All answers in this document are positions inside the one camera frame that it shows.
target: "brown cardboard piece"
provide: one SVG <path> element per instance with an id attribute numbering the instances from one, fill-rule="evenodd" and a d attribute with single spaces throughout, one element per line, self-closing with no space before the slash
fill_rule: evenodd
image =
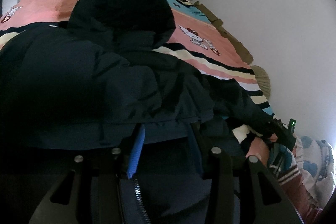
<path id="1" fill-rule="evenodd" d="M 223 21 L 216 17 L 208 8 L 206 8 L 203 4 L 199 3 L 199 1 L 194 3 L 194 6 L 199 9 L 205 16 L 209 19 L 211 24 L 219 31 L 222 37 L 227 38 L 232 46 L 235 48 L 236 52 L 240 56 L 241 60 L 243 60 L 247 64 L 251 64 L 253 62 L 253 56 L 250 52 L 244 47 L 244 45 L 235 39 L 227 30 L 225 30 L 222 25 Z"/>

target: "dark red fabric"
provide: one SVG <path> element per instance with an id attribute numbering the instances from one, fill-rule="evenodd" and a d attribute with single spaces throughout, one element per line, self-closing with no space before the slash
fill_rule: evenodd
<path id="1" fill-rule="evenodd" d="M 293 203 L 305 224 L 312 224 L 322 212 L 322 209 L 316 208 L 313 204 L 309 203 L 308 192 L 302 181 L 303 177 L 300 174 L 282 185 L 281 188 Z"/>

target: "zipper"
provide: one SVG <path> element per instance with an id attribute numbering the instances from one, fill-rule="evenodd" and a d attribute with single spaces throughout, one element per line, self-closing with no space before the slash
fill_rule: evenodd
<path id="1" fill-rule="evenodd" d="M 138 201 L 138 205 L 140 207 L 140 211 L 142 213 L 142 216 L 145 220 L 145 223 L 146 224 L 151 224 L 151 221 L 148 217 L 148 214 L 146 212 L 146 209 L 145 209 L 145 206 L 143 205 L 143 202 L 142 202 L 142 196 L 141 196 L 141 190 L 140 190 L 140 185 L 139 185 L 139 181 L 134 178 L 133 179 L 133 183 L 134 183 L 134 190 L 135 190 L 135 196 L 136 196 L 136 199 Z"/>

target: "metal bolt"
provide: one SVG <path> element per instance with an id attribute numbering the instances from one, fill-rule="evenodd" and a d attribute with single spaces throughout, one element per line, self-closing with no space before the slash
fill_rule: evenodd
<path id="1" fill-rule="evenodd" d="M 121 153 L 121 149 L 119 147 L 112 148 L 113 155 L 119 155 Z"/>
<path id="2" fill-rule="evenodd" d="M 222 152 L 222 150 L 219 147 L 214 146 L 213 148 L 211 148 L 211 152 L 213 154 L 220 154 Z"/>
<path id="3" fill-rule="evenodd" d="M 83 159 L 84 159 L 83 156 L 78 155 L 78 156 L 75 157 L 75 162 L 76 162 L 76 163 L 82 162 Z"/>
<path id="4" fill-rule="evenodd" d="M 256 156 L 249 156 L 249 161 L 256 164 L 258 162 L 258 158 Z"/>

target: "cartoon character print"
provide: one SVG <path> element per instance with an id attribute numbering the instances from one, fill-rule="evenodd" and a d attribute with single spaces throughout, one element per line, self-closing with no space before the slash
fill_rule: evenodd
<path id="1" fill-rule="evenodd" d="M 15 14 L 15 12 L 18 10 L 18 9 L 20 9 L 20 8 L 22 8 L 22 6 L 20 6 L 20 7 L 15 7 L 15 8 L 13 8 L 13 9 L 11 9 L 11 11 L 8 13 L 8 15 L 6 15 L 2 20 L 1 20 L 1 23 L 5 23 L 5 22 L 7 22 L 8 20 L 10 20 L 10 18 Z"/>
<path id="2" fill-rule="evenodd" d="M 191 30 L 190 28 L 184 28 L 181 25 L 179 25 L 180 29 L 182 30 L 182 32 L 184 32 L 188 37 L 191 38 L 191 42 L 201 46 L 204 49 L 208 49 L 208 47 L 212 50 L 212 52 L 216 55 L 221 55 L 221 53 L 213 46 L 212 42 L 208 39 L 203 39 L 201 37 L 199 37 L 198 32 L 196 32 L 195 30 Z"/>

